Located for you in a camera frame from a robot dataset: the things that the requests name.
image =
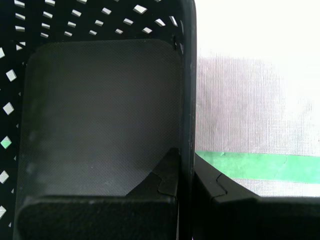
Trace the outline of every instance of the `black plastic part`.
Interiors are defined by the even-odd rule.
[[[315,240],[320,199],[263,198],[195,157],[194,240]]]
[[[23,240],[175,240],[180,155],[172,148],[124,197],[46,196],[22,208]]]
[[[147,11],[143,14],[133,11],[136,5],[145,7]],[[111,10],[111,14],[102,13],[103,8]],[[80,12],[81,16],[72,14],[73,10]],[[52,14],[53,17],[45,17],[44,12]],[[16,18],[16,13],[25,16],[25,19]],[[171,22],[170,17],[175,18],[176,24]],[[132,25],[125,24],[124,19],[132,20],[134,23]],[[165,26],[159,26],[155,22],[157,19],[161,19]],[[96,20],[104,22],[103,26],[95,24]],[[69,21],[76,23],[76,27],[69,26]],[[181,106],[176,110],[177,114],[180,112],[180,123],[177,131],[178,135],[180,134],[177,147],[179,147],[181,154],[178,190],[180,209],[179,236],[183,240],[191,239],[190,209],[194,176],[197,66],[197,27],[194,1],[56,0],[54,4],[53,2],[47,4],[44,0],[1,0],[0,23],[0,48],[5,53],[5,56],[0,58],[0,104],[3,107],[10,102],[14,108],[14,111],[9,115],[4,111],[0,111],[0,123],[2,126],[0,128],[0,140],[6,136],[11,140],[11,145],[7,149],[0,146],[0,172],[2,173],[5,170],[9,174],[5,184],[0,184],[0,205],[6,209],[0,221],[1,237],[5,240],[12,239],[13,229],[15,229],[15,214],[21,204],[24,203],[24,200],[18,202],[17,209],[15,209],[16,194],[23,190],[17,187],[17,179],[18,165],[23,162],[22,155],[19,155],[23,112],[22,98],[25,93],[26,68],[30,56],[36,53],[39,47],[46,44],[157,39],[165,41],[172,46],[172,50],[178,54],[180,66],[182,66],[180,71],[183,85],[179,95]],[[42,27],[42,23],[50,25],[50,28]],[[24,27],[25,31],[16,31],[15,26]],[[149,34],[143,32],[142,30],[145,27],[150,28],[152,32]],[[115,33],[116,29],[122,30],[123,33]],[[89,34],[89,31],[95,31],[97,34]],[[72,33],[72,36],[66,35],[65,32]],[[16,75],[16,79],[13,81],[9,81],[6,76],[6,73],[10,70],[14,70]],[[61,159],[70,160],[66,156],[61,156]],[[148,168],[147,172],[149,173],[152,168],[153,166]]]

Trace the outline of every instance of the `textured plastic surface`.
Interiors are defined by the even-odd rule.
[[[47,196],[23,207],[24,240],[175,240],[180,155],[172,148],[122,197]]]
[[[17,204],[131,191],[179,147],[181,69],[156,39],[41,47],[26,69]]]

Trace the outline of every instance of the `black plastic frame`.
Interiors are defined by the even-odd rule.
[[[179,175],[179,238],[190,239],[192,236],[191,225],[191,201],[192,186],[194,177],[194,154],[195,154],[195,115],[196,115],[196,68],[197,68],[197,24],[196,7],[194,0],[88,0],[83,4],[77,0],[56,0],[55,6],[46,4],[44,0],[21,0],[25,7],[15,5],[14,0],[0,2],[0,47],[4,49],[5,57],[0,59],[0,104],[4,105],[11,102],[14,105],[14,112],[7,116],[0,113],[0,137],[10,136],[12,144],[4,150],[0,147],[0,171],[6,169],[10,178],[5,185],[0,184],[0,203],[6,205],[6,214],[0,222],[1,236],[10,239],[13,233],[15,215],[15,198],[17,192],[17,177],[19,163],[19,136],[22,112],[22,96],[24,86],[24,74],[26,64],[30,55],[40,46],[52,42],[64,41],[98,41],[98,40],[122,40],[122,39],[145,39],[156,38],[172,44],[173,48],[179,49],[179,54],[183,61],[183,109],[181,126],[181,164]],[[144,14],[139,15],[132,11],[135,5],[141,5],[148,9]],[[104,15],[101,8],[106,7],[112,10],[122,7],[122,13]],[[71,15],[71,10],[76,9],[82,12],[79,20]],[[53,19],[43,16],[43,11],[53,14]],[[103,18],[110,23],[104,25],[104,32],[99,32],[96,36],[88,34],[89,30],[100,28],[93,25],[89,26],[86,20],[96,19],[93,11],[99,12]],[[15,17],[15,13],[26,17],[25,21]],[[150,34],[141,32],[141,29],[154,24],[157,18],[164,19],[168,16],[175,16],[178,27],[167,24],[166,28],[158,28]],[[124,23],[121,25],[126,28],[124,33],[119,35],[114,33],[115,24],[122,22],[124,18],[135,18],[134,26],[128,28]],[[64,31],[73,30],[66,27],[68,21],[79,20],[77,28],[72,37],[64,35]],[[41,23],[50,21],[50,30],[41,27]],[[15,30],[15,26],[25,27],[25,32]],[[40,37],[40,33],[49,34],[48,38]],[[9,82],[6,72],[14,69],[17,79]]]
[[[194,240],[315,240],[317,197],[260,197],[195,157]]]

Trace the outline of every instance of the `green tape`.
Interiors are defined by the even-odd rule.
[[[197,154],[229,178],[320,184],[320,157],[208,151]]]

